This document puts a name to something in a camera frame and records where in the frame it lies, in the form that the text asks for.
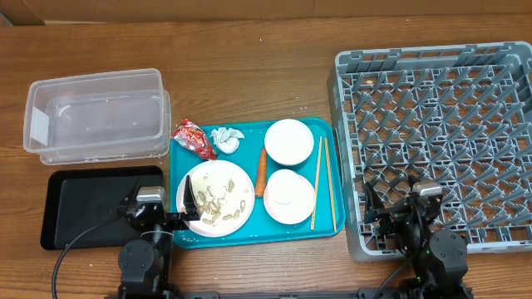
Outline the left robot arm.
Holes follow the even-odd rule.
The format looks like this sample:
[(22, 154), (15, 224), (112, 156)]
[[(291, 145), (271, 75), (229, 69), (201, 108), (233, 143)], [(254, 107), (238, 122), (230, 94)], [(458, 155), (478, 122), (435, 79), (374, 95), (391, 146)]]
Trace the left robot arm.
[(185, 178), (184, 212), (168, 212), (165, 190), (160, 186), (134, 188), (124, 197), (117, 213), (140, 233), (120, 251), (119, 298), (183, 298), (179, 288), (170, 283), (174, 232), (188, 230), (190, 222), (200, 220), (191, 178)]

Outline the white tissue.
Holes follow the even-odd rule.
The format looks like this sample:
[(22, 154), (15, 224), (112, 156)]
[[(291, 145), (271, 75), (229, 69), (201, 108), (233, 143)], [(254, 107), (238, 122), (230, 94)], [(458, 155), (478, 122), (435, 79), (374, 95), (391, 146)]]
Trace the white tissue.
[(219, 127), (211, 131), (210, 137), (221, 152), (232, 154), (238, 149), (239, 142), (244, 138), (244, 134), (240, 130), (233, 128)]

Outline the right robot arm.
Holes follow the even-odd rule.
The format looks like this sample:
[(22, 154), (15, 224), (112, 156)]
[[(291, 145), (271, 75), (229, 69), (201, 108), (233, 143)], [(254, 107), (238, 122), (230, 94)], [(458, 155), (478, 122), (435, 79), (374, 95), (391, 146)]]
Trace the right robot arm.
[(463, 283), (468, 272), (467, 241), (450, 229), (431, 231), (440, 214), (442, 187), (408, 177), (410, 192), (387, 208), (369, 183), (364, 185), (364, 223), (378, 223), (377, 234), (392, 235), (406, 261), (372, 293), (375, 298), (472, 298)]

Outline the white bowl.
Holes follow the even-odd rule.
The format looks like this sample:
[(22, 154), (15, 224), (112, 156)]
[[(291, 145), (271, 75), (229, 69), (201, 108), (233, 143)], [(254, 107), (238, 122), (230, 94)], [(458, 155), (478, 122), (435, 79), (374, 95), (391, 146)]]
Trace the white bowl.
[(301, 164), (313, 152), (312, 131), (300, 120), (285, 119), (274, 122), (264, 136), (267, 154), (278, 164)]

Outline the pink bowl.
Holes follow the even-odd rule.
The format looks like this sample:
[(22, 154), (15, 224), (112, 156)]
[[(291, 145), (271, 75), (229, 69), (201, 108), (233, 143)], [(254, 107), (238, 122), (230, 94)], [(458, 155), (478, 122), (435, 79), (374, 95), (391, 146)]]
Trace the pink bowl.
[(298, 224), (311, 216), (316, 205), (312, 184), (290, 169), (275, 171), (264, 190), (268, 214), (282, 224)]

